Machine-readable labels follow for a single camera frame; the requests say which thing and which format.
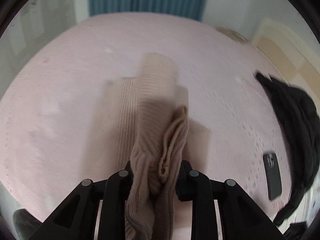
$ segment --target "smartphone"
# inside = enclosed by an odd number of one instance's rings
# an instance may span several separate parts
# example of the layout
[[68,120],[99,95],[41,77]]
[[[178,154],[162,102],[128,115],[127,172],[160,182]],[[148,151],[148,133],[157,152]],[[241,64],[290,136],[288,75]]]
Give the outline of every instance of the smartphone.
[[277,156],[274,152],[266,152],[263,154],[263,163],[266,170],[268,197],[274,200],[282,193],[281,176],[278,165]]

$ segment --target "embossed dot pattern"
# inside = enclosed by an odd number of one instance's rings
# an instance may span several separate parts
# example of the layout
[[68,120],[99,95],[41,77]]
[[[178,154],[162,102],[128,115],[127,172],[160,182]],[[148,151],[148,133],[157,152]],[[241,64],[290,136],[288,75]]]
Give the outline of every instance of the embossed dot pattern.
[[[131,77],[146,52],[172,58],[188,89],[191,164],[210,179],[234,179],[272,217],[288,201],[285,143],[272,106],[253,73],[278,76],[250,44],[199,22],[151,13],[108,14],[66,31],[20,71],[0,101],[0,180],[43,221],[83,179],[109,176],[90,163],[91,131],[108,120],[96,109],[110,80]],[[105,119],[92,123],[93,115]],[[103,159],[104,145],[91,154]],[[283,193],[269,201],[262,154],[276,152]],[[87,165],[95,167],[86,170]],[[191,214],[177,209],[176,217]]]

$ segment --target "silver screw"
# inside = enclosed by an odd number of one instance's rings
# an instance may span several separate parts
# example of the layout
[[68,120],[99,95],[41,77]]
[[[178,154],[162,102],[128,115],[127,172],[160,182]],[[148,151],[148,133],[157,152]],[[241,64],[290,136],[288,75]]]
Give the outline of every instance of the silver screw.
[[90,179],[84,179],[82,182],[81,182],[82,186],[89,186],[91,184],[91,180]]
[[196,170],[192,170],[192,171],[189,172],[189,175],[191,177],[198,177],[199,176],[199,172],[196,171]]
[[236,185],[236,182],[233,179],[227,179],[227,185],[233,187]]
[[128,176],[128,174],[129,174],[129,172],[127,172],[126,170],[119,171],[120,177],[126,177],[126,176]]

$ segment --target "ribbed fabric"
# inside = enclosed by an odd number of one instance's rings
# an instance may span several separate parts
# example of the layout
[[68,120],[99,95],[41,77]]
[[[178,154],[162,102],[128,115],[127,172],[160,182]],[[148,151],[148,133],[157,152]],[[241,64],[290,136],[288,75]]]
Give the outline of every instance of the ribbed fabric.
[[175,109],[176,79],[172,60],[149,53],[139,76],[115,87],[111,159],[120,170],[130,156],[134,174],[125,211],[127,239],[172,236],[174,188],[188,135],[188,110]]

